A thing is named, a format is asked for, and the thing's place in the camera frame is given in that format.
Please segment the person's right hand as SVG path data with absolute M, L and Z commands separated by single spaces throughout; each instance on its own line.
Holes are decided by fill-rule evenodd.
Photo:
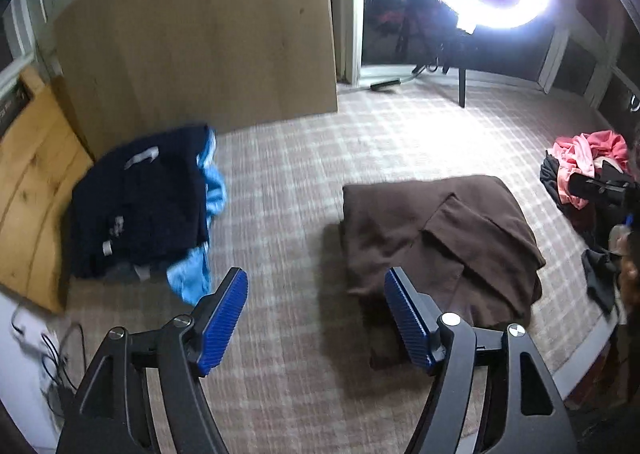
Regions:
M 608 238 L 610 252 L 620 257 L 618 288 L 632 334 L 639 333 L 639 232 L 629 226 L 614 226 Z

